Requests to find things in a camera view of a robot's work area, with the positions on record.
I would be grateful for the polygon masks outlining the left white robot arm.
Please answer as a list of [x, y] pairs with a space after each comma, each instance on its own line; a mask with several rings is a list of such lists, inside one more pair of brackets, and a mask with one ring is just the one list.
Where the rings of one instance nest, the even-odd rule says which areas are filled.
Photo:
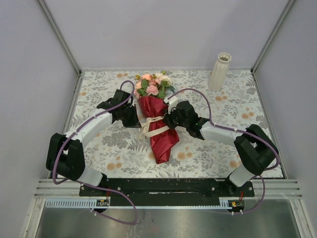
[[140, 128], [131, 94], [117, 89], [112, 98], [97, 105], [92, 115], [77, 129], [55, 133], [49, 144], [46, 168], [72, 181], [90, 184], [97, 196], [107, 192], [107, 176], [85, 163], [85, 147], [106, 127], [122, 121], [126, 128]]

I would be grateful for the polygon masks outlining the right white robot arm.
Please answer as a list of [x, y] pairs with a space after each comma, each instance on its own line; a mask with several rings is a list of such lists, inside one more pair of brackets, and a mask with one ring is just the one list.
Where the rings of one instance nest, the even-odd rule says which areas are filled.
[[231, 196], [241, 193], [247, 181], [260, 176], [273, 160], [279, 159], [276, 146], [256, 124], [245, 130], [228, 128], [199, 117], [188, 101], [178, 102], [172, 97], [163, 102], [168, 106], [163, 121], [170, 129], [183, 127], [193, 138], [217, 141], [237, 150], [242, 165], [227, 177], [229, 181], [225, 184], [225, 190]]

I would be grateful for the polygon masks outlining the artificial flower bunch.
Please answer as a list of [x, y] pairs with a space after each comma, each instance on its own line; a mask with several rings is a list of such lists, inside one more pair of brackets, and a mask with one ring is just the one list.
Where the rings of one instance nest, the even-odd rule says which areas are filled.
[[135, 75], [135, 80], [134, 95], [136, 99], [146, 96], [164, 99], [175, 91], [172, 81], [165, 71]]

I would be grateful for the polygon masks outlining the red wrapping paper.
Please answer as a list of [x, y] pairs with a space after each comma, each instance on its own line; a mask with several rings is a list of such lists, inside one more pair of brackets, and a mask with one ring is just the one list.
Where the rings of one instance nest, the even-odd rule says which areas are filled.
[[152, 153], [157, 164], [169, 161], [171, 149], [179, 142], [175, 129], [169, 129], [163, 122], [168, 110], [162, 99], [146, 96], [138, 99], [142, 115], [146, 121], [141, 124], [142, 135], [150, 139]]

